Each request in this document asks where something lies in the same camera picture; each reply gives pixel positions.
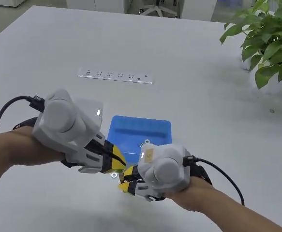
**hand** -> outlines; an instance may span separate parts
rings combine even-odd
[[[172,199],[176,204],[188,211],[202,212],[206,196],[215,192],[217,190],[205,180],[191,177],[187,189],[181,192],[166,193],[165,197]]]
[[[13,165],[40,165],[54,161],[61,161],[64,155],[58,151],[43,146],[32,136],[31,127],[19,129],[1,134],[8,144],[9,162]]]

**power outlet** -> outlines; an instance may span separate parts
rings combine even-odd
[[[153,77],[147,74],[135,74],[133,72],[114,72],[114,71],[105,71],[98,69],[81,68],[79,70],[78,77],[146,83],[146,84],[154,83]]]

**blue tray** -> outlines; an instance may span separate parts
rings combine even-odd
[[[140,145],[146,139],[155,145],[172,143],[171,123],[164,120],[114,116],[107,139],[119,148],[125,156],[127,167],[130,167],[138,164]]]

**tabletop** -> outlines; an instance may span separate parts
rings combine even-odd
[[[169,120],[175,143],[220,166],[248,207],[282,225],[282,97],[252,92],[238,63],[243,36],[221,46],[222,33],[221,23],[34,6],[0,34],[0,108],[18,95],[65,88],[104,102],[105,135],[115,115]],[[150,73],[155,82],[78,78],[80,67]],[[0,132],[35,115],[15,103]],[[117,184],[60,163],[13,167],[0,180],[0,232],[220,231],[204,215],[169,200],[148,203]]]

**chair leg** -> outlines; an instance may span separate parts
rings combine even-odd
[[[169,13],[171,15],[175,15],[175,16],[178,15],[175,11],[172,11],[172,10],[166,8],[166,7],[160,6],[159,8],[160,8],[160,10],[162,10],[164,12],[167,12],[167,13]]]
[[[156,9],[155,8],[149,8],[148,10],[144,11],[141,15],[148,15],[151,12],[154,12]]]
[[[156,9],[156,11],[157,11],[157,13],[158,13],[159,17],[163,18],[162,11],[161,11],[160,9]]]

